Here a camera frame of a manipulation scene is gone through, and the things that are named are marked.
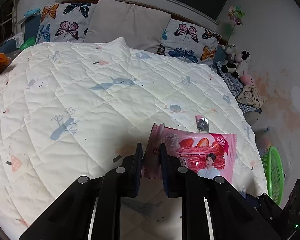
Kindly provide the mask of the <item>pink snack wrapper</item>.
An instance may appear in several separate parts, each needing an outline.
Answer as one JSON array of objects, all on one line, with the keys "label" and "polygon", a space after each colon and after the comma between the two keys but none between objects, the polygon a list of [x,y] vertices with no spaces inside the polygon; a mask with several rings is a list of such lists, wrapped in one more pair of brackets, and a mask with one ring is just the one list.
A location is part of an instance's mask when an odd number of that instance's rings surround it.
[{"label": "pink snack wrapper", "polygon": [[192,133],[154,124],[143,161],[143,177],[161,179],[159,146],[164,144],[168,155],[179,159],[181,166],[204,178],[223,176],[232,182],[236,157],[237,135]]}]

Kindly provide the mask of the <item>small silver foil wrapper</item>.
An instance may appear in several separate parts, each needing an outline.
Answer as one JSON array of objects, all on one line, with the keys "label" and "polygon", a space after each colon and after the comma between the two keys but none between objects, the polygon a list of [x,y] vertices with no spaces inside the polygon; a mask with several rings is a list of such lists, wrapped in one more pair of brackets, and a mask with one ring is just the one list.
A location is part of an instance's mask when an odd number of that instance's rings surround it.
[{"label": "small silver foil wrapper", "polygon": [[206,117],[202,115],[196,115],[196,125],[200,133],[209,133],[209,121]]}]

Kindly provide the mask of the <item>green plastic basket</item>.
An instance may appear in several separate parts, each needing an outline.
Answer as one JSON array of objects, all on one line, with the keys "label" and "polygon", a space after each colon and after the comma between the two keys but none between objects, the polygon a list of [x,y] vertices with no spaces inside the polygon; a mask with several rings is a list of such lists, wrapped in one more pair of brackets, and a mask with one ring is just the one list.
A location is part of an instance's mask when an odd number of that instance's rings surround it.
[{"label": "green plastic basket", "polygon": [[284,172],[277,148],[270,146],[268,153],[263,155],[261,160],[267,180],[268,194],[277,205],[280,205],[284,189]]}]

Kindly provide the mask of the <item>clear plastic storage box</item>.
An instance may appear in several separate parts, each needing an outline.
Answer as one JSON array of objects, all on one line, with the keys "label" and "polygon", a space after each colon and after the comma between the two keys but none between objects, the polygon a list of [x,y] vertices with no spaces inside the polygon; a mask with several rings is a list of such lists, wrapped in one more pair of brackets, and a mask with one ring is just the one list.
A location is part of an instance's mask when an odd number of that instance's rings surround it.
[{"label": "clear plastic storage box", "polygon": [[273,126],[268,126],[266,129],[257,131],[255,133],[255,140],[261,157],[268,153],[271,146],[275,148],[281,146],[279,134]]}]

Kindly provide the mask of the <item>white quilted bed cover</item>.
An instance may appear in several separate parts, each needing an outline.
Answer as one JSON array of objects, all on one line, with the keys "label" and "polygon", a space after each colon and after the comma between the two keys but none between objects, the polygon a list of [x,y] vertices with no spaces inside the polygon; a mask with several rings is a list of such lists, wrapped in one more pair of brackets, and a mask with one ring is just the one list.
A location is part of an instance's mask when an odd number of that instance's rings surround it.
[{"label": "white quilted bed cover", "polygon": [[246,122],[223,79],[205,64],[109,43],[45,42],[0,75],[0,227],[21,234],[80,176],[119,166],[154,124],[237,135],[232,184],[258,196],[266,177]]}]

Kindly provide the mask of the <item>blue patterned folded blanket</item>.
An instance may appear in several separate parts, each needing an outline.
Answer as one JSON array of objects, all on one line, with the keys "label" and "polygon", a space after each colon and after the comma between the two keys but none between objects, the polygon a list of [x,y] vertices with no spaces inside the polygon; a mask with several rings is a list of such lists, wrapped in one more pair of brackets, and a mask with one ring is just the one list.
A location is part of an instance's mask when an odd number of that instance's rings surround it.
[{"label": "blue patterned folded blanket", "polygon": [[[234,77],[230,73],[224,73],[221,70],[221,66],[223,65],[223,61],[216,62],[217,73],[222,77],[224,82],[226,83],[228,89],[232,93],[235,99],[237,99],[238,95],[243,90],[243,85],[240,81]],[[252,106],[244,105],[238,102],[239,108],[242,110],[243,114],[249,112],[257,112],[258,114],[262,113],[262,109],[254,108]]]}]

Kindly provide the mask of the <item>spotted cream cloth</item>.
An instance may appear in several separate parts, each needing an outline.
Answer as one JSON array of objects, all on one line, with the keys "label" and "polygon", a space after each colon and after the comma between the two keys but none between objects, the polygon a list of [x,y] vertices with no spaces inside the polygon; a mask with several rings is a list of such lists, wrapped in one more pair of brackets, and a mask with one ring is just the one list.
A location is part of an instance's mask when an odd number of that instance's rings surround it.
[{"label": "spotted cream cloth", "polygon": [[237,96],[237,102],[259,109],[266,102],[266,97],[260,94],[256,86],[244,86]]}]

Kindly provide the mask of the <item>pink plush toy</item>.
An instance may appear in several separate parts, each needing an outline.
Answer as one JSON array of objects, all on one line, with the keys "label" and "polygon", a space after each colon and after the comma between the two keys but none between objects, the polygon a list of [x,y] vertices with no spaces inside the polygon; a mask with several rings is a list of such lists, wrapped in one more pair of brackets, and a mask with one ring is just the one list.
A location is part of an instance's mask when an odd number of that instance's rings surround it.
[{"label": "pink plush toy", "polygon": [[254,86],[255,81],[252,76],[250,76],[247,72],[243,72],[242,76],[239,78],[241,83],[244,86]]}]

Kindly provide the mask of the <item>black white plush toy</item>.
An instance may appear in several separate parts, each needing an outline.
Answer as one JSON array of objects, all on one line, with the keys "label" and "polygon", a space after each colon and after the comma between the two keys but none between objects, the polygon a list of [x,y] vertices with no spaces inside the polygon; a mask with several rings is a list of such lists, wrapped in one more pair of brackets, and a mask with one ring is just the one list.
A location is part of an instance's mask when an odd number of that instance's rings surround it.
[{"label": "black white plush toy", "polygon": [[221,46],[226,54],[224,64],[221,66],[223,73],[230,73],[232,77],[240,79],[247,71],[251,53],[248,50],[237,52],[234,44]]}]

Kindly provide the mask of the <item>right butterfly pillow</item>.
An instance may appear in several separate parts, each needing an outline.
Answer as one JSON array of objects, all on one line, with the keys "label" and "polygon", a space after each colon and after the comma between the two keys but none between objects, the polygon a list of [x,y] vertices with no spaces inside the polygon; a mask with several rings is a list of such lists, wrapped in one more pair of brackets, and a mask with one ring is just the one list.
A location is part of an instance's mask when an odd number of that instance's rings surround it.
[{"label": "right butterfly pillow", "polygon": [[162,33],[157,53],[210,67],[221,38],[222,36],[213,30],[192,23],[170,20]]}]

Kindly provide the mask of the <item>butterfly pillow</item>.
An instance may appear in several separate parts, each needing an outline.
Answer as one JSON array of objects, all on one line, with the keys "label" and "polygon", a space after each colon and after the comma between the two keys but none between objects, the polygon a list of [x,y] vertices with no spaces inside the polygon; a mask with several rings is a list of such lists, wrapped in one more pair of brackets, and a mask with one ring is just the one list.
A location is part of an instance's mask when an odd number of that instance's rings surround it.
[{"label": "butterfly pillow", "polygon": [[170,20],[162,33],[157,53],[210,67],[221,38],[222,36],[213,30],[192,23]]},{"label": "butterfly pillow", "polygon": [[85,2],[45,5],[40,16],[36,44],[83,43],[96,5]]}]

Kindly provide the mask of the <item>beige pillow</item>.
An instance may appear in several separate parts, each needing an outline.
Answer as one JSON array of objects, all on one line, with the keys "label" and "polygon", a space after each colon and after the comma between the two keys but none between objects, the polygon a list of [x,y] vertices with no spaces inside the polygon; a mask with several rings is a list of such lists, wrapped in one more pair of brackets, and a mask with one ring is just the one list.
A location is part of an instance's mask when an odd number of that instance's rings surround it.
[{"label": "beige pillow", "polygon": [[114,0],[98,1],[85,43],[107,43],[119,37],[128,47],[156,53],[171,15]]}]

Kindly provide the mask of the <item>left butterfly pillow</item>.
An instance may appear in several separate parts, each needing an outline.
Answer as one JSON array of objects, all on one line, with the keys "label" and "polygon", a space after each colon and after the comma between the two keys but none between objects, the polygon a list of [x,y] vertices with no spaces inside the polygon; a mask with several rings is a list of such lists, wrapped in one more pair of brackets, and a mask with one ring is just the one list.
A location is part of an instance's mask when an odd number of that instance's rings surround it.
[{"label": "left butterfly pillow", "polygon": [[40,16],[36,44],[83,43],[96,5],[85,2],[45,5]]}]

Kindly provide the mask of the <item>colourful pinwheel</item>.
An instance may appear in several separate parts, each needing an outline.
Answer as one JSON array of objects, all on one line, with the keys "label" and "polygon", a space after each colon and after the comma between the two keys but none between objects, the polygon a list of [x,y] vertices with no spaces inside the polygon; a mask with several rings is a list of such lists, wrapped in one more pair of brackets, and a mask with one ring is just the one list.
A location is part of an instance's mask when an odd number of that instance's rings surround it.
[{"label": "colourful pinwheel", "polygon": [[242,8],[240,6],[231,6],[228,10],[228,23],[223,24],[223,32],[226,37],[226,43],[229,42],[232,34],[235,31],[235,27],[242,25],[242,19],[245,16],[245,13],[243,12]]}]

